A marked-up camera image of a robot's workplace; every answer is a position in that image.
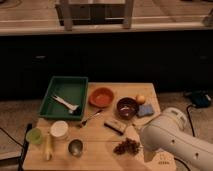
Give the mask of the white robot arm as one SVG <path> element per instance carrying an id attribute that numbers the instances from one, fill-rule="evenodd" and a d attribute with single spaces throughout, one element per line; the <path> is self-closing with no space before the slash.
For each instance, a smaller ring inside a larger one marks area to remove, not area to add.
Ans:
<path id="1" fill-rule="evenodd" d="M 201 171 L 213 171 L 213 144 L 183 132 L 186 115 L 174 107 L 166 108 L 139 131 L 145 150 L 165 150 L 188 162 Z"/>

